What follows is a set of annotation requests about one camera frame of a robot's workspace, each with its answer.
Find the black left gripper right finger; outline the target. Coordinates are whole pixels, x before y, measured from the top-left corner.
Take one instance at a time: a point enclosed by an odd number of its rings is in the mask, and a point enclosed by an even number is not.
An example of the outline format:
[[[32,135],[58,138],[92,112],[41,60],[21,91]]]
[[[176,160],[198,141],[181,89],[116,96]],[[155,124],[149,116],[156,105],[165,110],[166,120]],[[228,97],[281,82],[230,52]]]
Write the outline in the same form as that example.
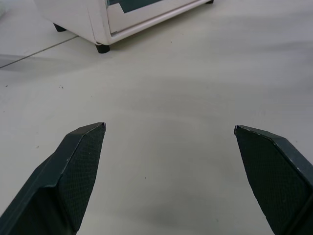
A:
[[[275,235],[313,235],[313,165],[284,137],[237,125],[247,179]]]

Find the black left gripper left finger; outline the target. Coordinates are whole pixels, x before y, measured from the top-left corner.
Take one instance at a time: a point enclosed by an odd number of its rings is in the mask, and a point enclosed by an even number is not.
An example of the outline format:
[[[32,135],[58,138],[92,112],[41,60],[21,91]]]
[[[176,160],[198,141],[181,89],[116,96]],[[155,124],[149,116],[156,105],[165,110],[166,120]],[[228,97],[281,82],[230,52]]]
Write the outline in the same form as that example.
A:
[[[76,235],[93,191],[103,122],[68,133],[0,216],[0,235]]]

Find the white toaster oven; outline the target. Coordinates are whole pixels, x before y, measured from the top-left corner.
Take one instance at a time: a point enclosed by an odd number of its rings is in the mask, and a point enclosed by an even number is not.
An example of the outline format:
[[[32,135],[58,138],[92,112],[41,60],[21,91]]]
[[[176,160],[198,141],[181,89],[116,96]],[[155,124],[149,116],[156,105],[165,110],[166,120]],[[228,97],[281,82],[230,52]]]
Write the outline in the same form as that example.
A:
[[[115,3],[124,4],[128,11],[158,0],[34,0],[38,11],[58,32],[72,32],[95,44],[98,53],[110,51],[110,46],[180,14],[169,14],[156,20],[132,26],[120,32],[111,33],[107,7]]]

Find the white oven door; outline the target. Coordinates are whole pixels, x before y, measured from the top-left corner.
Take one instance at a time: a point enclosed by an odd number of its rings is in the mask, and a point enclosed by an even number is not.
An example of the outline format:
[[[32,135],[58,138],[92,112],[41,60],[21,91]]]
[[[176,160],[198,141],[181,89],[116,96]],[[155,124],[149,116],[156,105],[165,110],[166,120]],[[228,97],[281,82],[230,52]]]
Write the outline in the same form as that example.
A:
[[[127,10],[124,4],[115,3],[107,7],[107,15],[111,33],[120,32],[141,23],[154,21],[164,17],[193,9],[210,0],[158,0],[146,6]]]

